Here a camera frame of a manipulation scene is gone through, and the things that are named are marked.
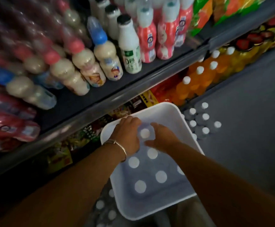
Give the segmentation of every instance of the blue bottle cap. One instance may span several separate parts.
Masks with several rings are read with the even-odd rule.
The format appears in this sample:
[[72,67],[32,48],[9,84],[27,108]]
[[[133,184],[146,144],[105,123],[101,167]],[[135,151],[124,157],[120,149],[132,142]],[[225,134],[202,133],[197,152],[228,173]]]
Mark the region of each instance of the blue bottle cap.
[[0,85],[6,86],[14,77],[14,74],[4,68],[0,68]]
[[104,44],[108,40],[107,34],[95,17],[88,17],[87,28],[94,45]]

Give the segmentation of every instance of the hand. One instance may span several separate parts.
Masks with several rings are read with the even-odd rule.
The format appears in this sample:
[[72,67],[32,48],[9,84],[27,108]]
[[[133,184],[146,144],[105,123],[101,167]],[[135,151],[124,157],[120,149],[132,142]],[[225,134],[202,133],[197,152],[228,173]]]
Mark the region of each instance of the hand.
[[129,156],[133,155],[140,148],[138,139],[138,127],[141,125],[141,120],[137,117],[128,116],[122,118],[120,123],[115,126],[113,133],[109,139],[116,140],[122,147],[125,148]]
[[155,130],[155,140],[147,140],[144,142],[146,146],[153,147],[159,151],[167,152],[173,144],[180,142],[175,134],[166,126],[152,122]]

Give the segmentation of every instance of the gray floor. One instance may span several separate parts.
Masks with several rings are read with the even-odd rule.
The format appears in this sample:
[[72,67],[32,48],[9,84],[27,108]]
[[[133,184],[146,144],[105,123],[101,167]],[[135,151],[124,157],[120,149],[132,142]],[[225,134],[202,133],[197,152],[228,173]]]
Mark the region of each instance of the gray floor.
[[199,141],[206,156],[250,183],[275,191],[275,60],[205,97],[219,133]]

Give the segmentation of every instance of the bracelet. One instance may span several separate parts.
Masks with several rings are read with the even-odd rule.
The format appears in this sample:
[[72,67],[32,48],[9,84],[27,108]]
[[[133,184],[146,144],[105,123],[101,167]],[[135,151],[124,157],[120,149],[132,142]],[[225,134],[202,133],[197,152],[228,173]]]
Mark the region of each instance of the bracelet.
[[117,144],[123,151],[124,151],[124,153],[125,153],[125,159],[123,160],[123,161],[121,161],[122,163],[123,162],[125,162],[126,161],[126,159],[127,159],[127,153],[126,153],[126,150],[125,150],[125,148],[123,148],[123,146],[122,145],[120,145],[119,144],[119,142],[118,141],[116,141],[116,140],[113,140],[113,139],[108,139],[106,142],[104,142],[103,143],[103,145],[105,144],[105,143],[112,143],[112,144]]

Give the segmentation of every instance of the white plastic tray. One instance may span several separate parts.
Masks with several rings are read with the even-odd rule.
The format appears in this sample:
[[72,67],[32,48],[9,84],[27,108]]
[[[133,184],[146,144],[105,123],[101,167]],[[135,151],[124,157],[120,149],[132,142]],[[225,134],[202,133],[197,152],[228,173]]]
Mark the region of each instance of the white plastic tray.
[[[192,132],[182,118],[180,110],[174,104],[159,103],[132,116],[140,118],[143,127],[151,122],[167,126],[180,141],[204,154],[197,141],[193,139]],[[101,133],[102,144],[109,139],[118,123],[119,120],[116,120],[104,127]],[[154,137],[151,130],[150,133],[148,139]],[[129,157],[124,163],[120,163],[110,176],[117,208],[129,220],[138,220],[196,195],[186,177],[179,173],[181,170],[175,161],[162,152],[158,152],[155,159],[150,159],[147,155],[149,148],[143,145],[144,141],[145,139],[140,138],[140,150],[133,155],[139,159],[138,167],[129,166]],[[167,180],[164,183],[158,182],[156,178],[158,171],[166,173]],[[135,184],[139,180],[146,184],[143,193],[136,191]]]

